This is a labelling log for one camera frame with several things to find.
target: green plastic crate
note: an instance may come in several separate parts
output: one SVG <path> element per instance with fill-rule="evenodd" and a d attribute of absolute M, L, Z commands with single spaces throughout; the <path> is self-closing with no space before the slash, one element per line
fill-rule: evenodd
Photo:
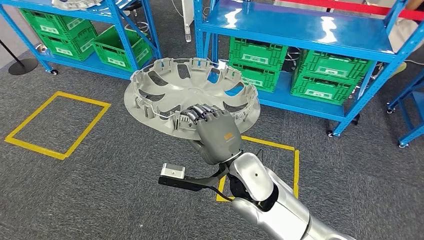
<path fill-rule="evenodd" d="M 293 74 L 290 93 L 294 96 L 342 105 L 356 85 L 306 76 L 296 71 Z"/>
<path fill-rule="evenodd" d="M 82 18 L 24 8 L 19 10 L 38 35 L 43 34 L 60 39 L 73 40 L 81 31 L 93 26 L 89 20 Z"/>
<path fill-rule="evenodd" d="M 230 62 L 229 65 L 239 70 L 242 79 L 255 85 L 258 90 L 273 93 L 276 89 L 280 71 L 271 71 L 234 62 Z"/>
<path fill-rule="evenodd" d="M 74 39 L 60 39 L 48 34 L 40 34 L 47 48 L 55 55 L 78 61 L 86 60 L 93 52 L 93 40 L 97 37 L 94 27 L 81 31 Z"/>
<path fill-rule="evenodd" d="M 231 37 L 229 61 L 280 72 L 287 54 L 287 46 Z"/>
<path fill-rule="evenodd" d="M 136 31 L 125 29 L 129 39 L 138 68 L 152 58 L 152 50 Z M 133 71 L 130 60 L 127 57 L 124 46 L 114 26 L 109 27 L 94 41 L 94 49 L 101 62 L 129 72 Z"/>
<path fill-rule="evenodd" d="M 370 66 L 369 60 L 314 50 L 303 50 L 298 64 L 301 74 L 352 85 L 367 74 Z"/>

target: yellow floor tape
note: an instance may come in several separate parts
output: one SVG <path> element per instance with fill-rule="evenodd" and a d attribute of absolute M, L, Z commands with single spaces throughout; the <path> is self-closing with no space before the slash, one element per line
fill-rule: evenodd
<path fill-rule="evenodd" d="M 298 185 L 298 183 L 299 183 L 299 155 L 300 155 L 299 150 L 296 150 L 292 146 L 287 146 L 287 145 L 283 145 L 283 144 L 280 144 L 280 143 L 276 143 L 276 142 L 272 142 L 272 141 L 266 141 L 266 140 L 262 140 L 262 139 L 258 139 L 258 138 L 254 138 L 254 137 L 250 137 L 250 136 L 241 136 L 241 139 L 246 140 L 246 141 L 250 141 L 250 142 L 254 142 L 254 143 L 258 143 L 258 144 L 268 145 L 268 146 L 275 147 L 275 148 L 290 150 L 290 151 L 294 152 L 293 192 L 294 192 L 294 196 L 296 198 L 299 198 L 299 185 Z M 226 180 L 226 176 L 223 176 L 219 180 L 218 190 L 221 193 L 224 191 L 225 180 Z M 222 196 L 220 196 L 218 194 L 216 195 L 216 201 L 217 202 L 228 202 L 228 200 L 226 200 L 225 198 L 223 198 Z"/>
<path fill-rule="evenodd" d="M 34 119 L 37 116 L 37 114 L 39 114 L 45 107 L 47 107 L 47 105 L 49 105 L 56 97 L 59 97 L 59 96 L 86 102 L 89 104 L 99 105 L 103 107 L 103 109 L 97 114 L 94 120 L 91 121 L 91 123 L 87 126 L 87 128 L 82 132 L 82 134 L 76 139 L 76 141 L 70 146 L 70 148 L 65 153 L 49 150 L 44 147 L 37 146 L 35 144 L 14 138 L 14 136 L 25 127 L 25 125 L 27 125 L 32 119 Z M 77 95 L 69 94 L 66 92 L 57 91 L 55 94 L 53 94 L 53 96 L 51 96 L 47 101 L 45 101 L 45 103 L 43 103 L 39 108 L 37 108 L 37 110 L 35 110 L 29 117 L 27 117 L 21 124 L 19 124 L 19 126 L 17 126 L 17 128 L 15 128 L 8 136 L 6 136 L 4 141 L 7 143 L 14 144 L 19 147 L 28 149 L 28 150 L 32 150 L 40 154 L 50 156 L 55 159 L 64 160 L 65 158 L 69 157 L 72 154 L 72 152 L 77 148 L 77 146 L 81 143 L 81 141 L 87 136 L 90 130 L 94 127 L 94 125 L 96 125 L 96 123 L 106 113 L 106 111 L 108 110 L 110 106 L 111 105 L 107 102 L 97 101 L 87 97 L 77 96 Z"/>

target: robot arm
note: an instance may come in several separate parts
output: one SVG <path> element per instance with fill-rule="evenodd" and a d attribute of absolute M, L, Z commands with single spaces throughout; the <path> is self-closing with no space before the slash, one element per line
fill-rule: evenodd
<path fill-rule="evenodd" d="M 193 147 L 210 165 L 219 165 L 211 177 L 185 176 L 185 168 L 165 163 L 159 183 L 192 191 L 210 188 L 228 175 L 235 211 L 260 226 L 276 240 L 355 240 L 310 215 L 293 190 L 258 157 L 243 152 L 243 143 L 233 117 L 226 110 L 195 105 L 182 112 L 196 124 L 201 141 Z"/>

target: black stanchion base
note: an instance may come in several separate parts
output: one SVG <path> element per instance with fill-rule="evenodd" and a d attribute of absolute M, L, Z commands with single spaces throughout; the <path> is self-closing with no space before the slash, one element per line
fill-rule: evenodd
<path fill-rule="evenodd" d="M 19 64 L 19 62 L 15 62 L 9 67 L 10 74 L 22 75 L 22 74 L 29 73 L 32 70 L 34 70 L 39 64 L 39 61 L 35 58 L 26 58 L 21 60 L 20 62 L 23 64 L 23 66 Z"/>

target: robot finger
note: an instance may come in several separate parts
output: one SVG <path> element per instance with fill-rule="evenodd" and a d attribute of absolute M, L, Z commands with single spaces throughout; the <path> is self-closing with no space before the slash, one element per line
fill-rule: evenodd
<path fill-rule="evenodd" d="M 212 116 L 214 116 L 215 118 L 217 118 L 217 117 L 218 117 L 218 114 L 216 114 L 217 110 L 216 110 L 215 108 L 213 108 L 213 107 L 211 107 L 211 106 L 209 106 L 209 105 L 207 105 L 207 104 L 202 104 L 201 106 L 202 106 L 205 110 L 207 110 L 207 113 L 204 115 L 204 118 L 205 118 L 207 121 L 212 120 L 212 119 L 213 119 L 213 117 L 212 117 Z"/>
<path fill-rule="evenodd" d="M 219 112 L 220 112 L 221 108 L 219 108 L 216 105 L 213 105 L 211 107 L 211 110 L 212 110 L 211 113 L 215 116 L 215 118 L 218 118 L 220 116 Z"/>
<path fill-rule="evenodd" d="M 182 115 L 186 115 L 194 122 L 194 124 L 197 124 L 197 121 L 200 119 L 200 117 L 197 115 L 197 113 L 193 110 L 186 109 L 181 112 Z"/>
<path fill-rule="evenodd" d="M 208 112 L 206 109 L 204 109 L 199 104 L 193 105 L 193 106 L 189 107 L 188 109 L 194 110 L 200 118 L 204 118 L 205 114 Z"/>
<path fill-rule="evenodd" d="M 202 108 L 204 108 L 206 111 L 208 111 L 209 113 L 213 113 L 213 112 L 215 112 L 216 111 L 216 109 L 215 108 L 213 108 L 213 107 L 211 107 L 211 106 L 209 106 L 209 105 L 207 105 L 207 104 L 202 104 L 201 105 L 201 107 Z"/>

